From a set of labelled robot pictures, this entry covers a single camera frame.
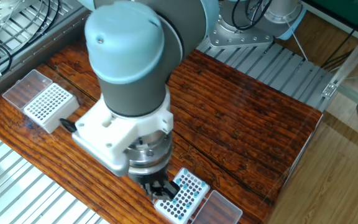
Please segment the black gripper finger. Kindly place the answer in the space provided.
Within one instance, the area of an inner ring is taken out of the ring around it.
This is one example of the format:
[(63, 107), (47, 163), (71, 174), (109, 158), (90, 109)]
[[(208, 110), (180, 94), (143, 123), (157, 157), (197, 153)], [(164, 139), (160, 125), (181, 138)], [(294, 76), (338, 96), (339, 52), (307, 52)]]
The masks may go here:
[(174, 181), (163, 180), (161, 188), (157, 193), (160, 200), (172, 201), (180, 191), (180, 186)]
[(148, 196), (151, 202), (155, 202), (156, 200), (160, 199), (161, 185), (159, 182), (145, 183), (142, 185), (142, 188), (144, 189), (146, 196)]

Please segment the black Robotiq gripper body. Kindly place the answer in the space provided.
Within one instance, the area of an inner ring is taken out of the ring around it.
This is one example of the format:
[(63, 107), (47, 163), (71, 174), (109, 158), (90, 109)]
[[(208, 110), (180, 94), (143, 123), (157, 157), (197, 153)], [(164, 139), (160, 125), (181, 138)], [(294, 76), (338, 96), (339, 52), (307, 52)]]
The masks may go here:
[(167, 164), (152, 167), (130, 167), (128, 176), (140, 185), (150, 184), (162, 187), (168, 183), (167, 168)]

